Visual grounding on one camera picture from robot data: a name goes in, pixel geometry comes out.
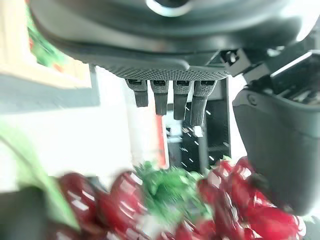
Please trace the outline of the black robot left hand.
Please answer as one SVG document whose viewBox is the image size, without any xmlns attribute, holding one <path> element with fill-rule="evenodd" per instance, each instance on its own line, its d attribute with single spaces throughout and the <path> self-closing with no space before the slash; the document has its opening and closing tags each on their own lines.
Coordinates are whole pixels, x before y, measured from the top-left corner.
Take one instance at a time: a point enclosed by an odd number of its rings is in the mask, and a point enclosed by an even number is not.
<svg viewBox="0 0 320 240">
<path fill-rule="evenodd" d="M 305 216 L 320 198 L 320 20 L 317 0 L 32 0 L 37 30 L 66 55 L 126 80 L 147 106 L 174 83 L 175 117 L 201 125 L 213 85 L 246 85 L 232 107 L 261 191 Z"/>
</svg>

